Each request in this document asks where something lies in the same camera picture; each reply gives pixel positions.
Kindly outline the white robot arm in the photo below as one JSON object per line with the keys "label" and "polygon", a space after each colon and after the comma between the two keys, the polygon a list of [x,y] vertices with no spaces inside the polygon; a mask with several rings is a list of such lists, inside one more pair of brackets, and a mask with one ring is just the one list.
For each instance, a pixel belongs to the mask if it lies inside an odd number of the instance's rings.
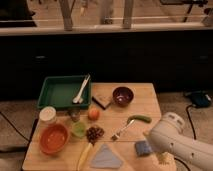
{"label": "white robot arm", "polygon": [[149,131],[147,140],[157,152],[168,152],[204,171],[213,171],[213,145],[183,136],[184,126],[182,117],[167,112]]}

